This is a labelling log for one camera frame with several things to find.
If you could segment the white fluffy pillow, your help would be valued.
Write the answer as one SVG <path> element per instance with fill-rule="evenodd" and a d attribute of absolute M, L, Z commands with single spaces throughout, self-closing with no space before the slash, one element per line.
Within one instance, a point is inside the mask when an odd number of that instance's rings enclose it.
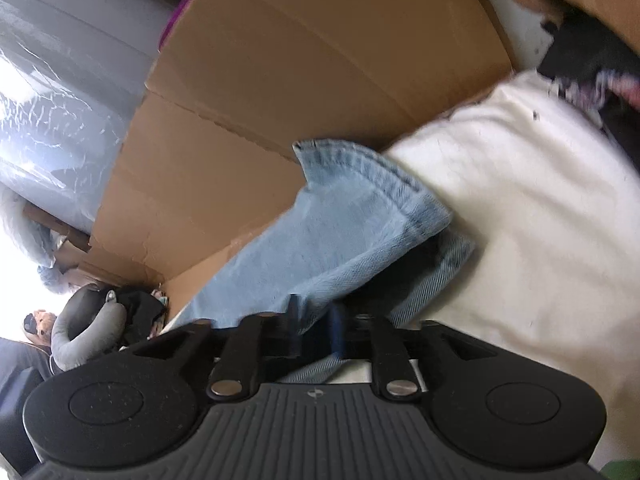
<path fill-rule="evenodd" d="M 1 233 L 9 237 L 11 247 L 32 265 L 49 292 L 66 294 L 70 284 L 56 266 L 56 237 L 49 228 L 24 215 L 26 205 L 21 195 L 1 185 Z"/>

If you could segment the grey neck pillow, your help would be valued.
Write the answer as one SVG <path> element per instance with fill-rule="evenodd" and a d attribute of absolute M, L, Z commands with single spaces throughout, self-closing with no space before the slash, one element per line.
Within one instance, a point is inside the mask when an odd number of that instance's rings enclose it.
<path fill-rule="evenodd" d="M 74 292 L 51 333 L 52 358 L 66 372 L 113 350 L 125 330 L 127 310 L 113 289 L 86 285 Z"/>

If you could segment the dark grey pillow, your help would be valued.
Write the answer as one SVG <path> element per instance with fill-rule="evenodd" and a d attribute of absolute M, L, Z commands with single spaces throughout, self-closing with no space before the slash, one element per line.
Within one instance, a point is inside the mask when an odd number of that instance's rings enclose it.
<path fill-rule="evenodd" d="M 23 408 L 32 390 L 51 376 L 49 352 L 1 339 L 1 455 L 18 474 L 39 463 L 24 428 Z"/>

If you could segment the cream bear print bedsheet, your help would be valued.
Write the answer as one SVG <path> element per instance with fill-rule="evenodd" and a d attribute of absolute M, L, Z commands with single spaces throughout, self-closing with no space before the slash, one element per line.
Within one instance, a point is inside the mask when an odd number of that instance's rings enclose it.
<path fill-rule="evenodd" d="M 608 410 L 592 463 L 639 467 L 639 176 L 529 70 L 383 153 L 472 238 L 406 326 L 434 318 L 582 378 Z"/>

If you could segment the grey wrapped mattress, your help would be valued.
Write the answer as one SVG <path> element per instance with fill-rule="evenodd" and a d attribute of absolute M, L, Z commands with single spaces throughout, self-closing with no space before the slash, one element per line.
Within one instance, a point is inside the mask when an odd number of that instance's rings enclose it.
<path fill-rule="evenodd" d="M 1 180 L 88 233 L 179 0 L 1 0 Z"/>

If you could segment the small teddy bear toy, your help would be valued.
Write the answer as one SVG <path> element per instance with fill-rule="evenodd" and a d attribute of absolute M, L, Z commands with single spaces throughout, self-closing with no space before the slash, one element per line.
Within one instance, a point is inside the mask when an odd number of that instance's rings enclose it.
<path fill-rule="evenodd" d="M 26 338 L 37 347 L 49 349 L 55 321 L 56 315 L 45 310 L 35 310 L 29 313 L 23 320 Z"/>

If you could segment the brown cardboard sheet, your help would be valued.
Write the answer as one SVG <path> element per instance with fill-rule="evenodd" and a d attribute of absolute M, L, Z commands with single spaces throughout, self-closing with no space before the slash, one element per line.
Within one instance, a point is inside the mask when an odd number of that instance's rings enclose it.
<path fill-rule="evenodd" d="M 296 141 L 385 148 L 511 68 L 488 0 L 192 0 L 64 276 L 161 287 L 177 313 L 291 206 Z"/>

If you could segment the blue denim pants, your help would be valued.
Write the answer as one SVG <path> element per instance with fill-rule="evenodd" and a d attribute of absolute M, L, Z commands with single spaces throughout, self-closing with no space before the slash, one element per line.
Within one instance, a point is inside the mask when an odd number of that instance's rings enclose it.
<path fill-rule="evenodd" d="M 245 245 L 182 309 L 175 326 L 208 318 L 234 327 L 297 298 L 308 332 L 334 304 L 404 327 L 456 277 L 472 238 L 418 179 L 362 145 L 300 141 L 306 179 L 293 206 Z"/>

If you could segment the black garment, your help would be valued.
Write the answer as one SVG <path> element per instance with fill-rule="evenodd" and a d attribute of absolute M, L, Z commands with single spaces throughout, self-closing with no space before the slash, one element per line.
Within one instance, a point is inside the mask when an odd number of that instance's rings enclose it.
<path fill-rule="evenodd" d="M 116 290 L 117 301 L 125 307 L 126 321 L 119 347 L 129 347 L 146 341 L 158 321 L 163 321 L 166 306 L 147 289 L 125 286 Z"/>

